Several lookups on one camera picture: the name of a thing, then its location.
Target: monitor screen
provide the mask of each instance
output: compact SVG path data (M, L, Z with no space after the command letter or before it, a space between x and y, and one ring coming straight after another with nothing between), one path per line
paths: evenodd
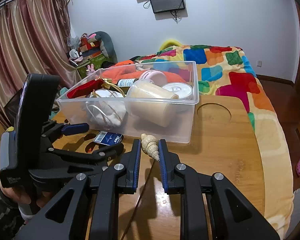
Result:
M150 0L154 13L184 9L183 0Z

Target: pink curtain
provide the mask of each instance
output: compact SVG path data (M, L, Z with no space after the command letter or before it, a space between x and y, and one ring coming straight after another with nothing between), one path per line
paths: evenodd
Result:
M9 126L4 106L22 88L28 73L58 75L60 85L68 88L80 80L66 56L69 49L59 19L66 16L56 11L53 0L15 0L0 8L0 122L4 127Z
M56 14L59 15L59 17L57 17L57 20L60 26L61 35L63 37L64 43L67 44L68 38L70 37L70 17L67 0L52 0L52 2Z

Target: paper cup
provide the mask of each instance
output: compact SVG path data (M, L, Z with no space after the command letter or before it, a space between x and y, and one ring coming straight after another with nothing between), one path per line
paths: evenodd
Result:
M127 98L164 98L178 99L178 95L161 88L149 80L138 80L128 90ZM176 108L169 103L155 102L126 102L129 114L153 122L162 127L167 127L176 115Z

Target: conch shell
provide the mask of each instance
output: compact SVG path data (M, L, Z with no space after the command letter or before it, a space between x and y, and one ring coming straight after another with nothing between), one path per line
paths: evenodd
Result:
M153 135L141 134L141 148L145 154L159 161L158 140Z

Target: transparent plastic storage box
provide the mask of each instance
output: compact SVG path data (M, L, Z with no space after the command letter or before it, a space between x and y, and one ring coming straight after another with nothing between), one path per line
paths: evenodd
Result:
M197 68L194 61L148 62L107 69L100 68L74 85L70 90L93 79L109 78L109 72L107 73L109 70L124 70L123 72L126 72L125 70L127 68L129 68L129 71L155 69L161 72L178 74L192 87L192 95L188 96L186 99L132 97L69 99L67 93L65 93L57 99L57 102L70 124L86 122L90 125L90 129L94 130L116 132L133 137L140 137L142 133L146 133L152 134L158 139L166 139L168 142L188 143L191 137L194 105L199 102ZM168 116L171 121L166 127L151 122L146 118L148 117L146 115L149 111L155 112L158 111L158 109L162 109L158 104L169 104L169 107L167 108L169 112L164 114ZM132 106L136 106L137 108L143 107L144 113L141 112L143 117L135 116L133 111L129 111ZM113 123L109 125L109 120L111 120L113 116L110 116L111 113L109 113L109 111L106 112L105 110L111 109L119 112L124 109L124 107L126 107L126 110L128 111L123 114L123 116L117 118L117 121L119 122L115 125Z

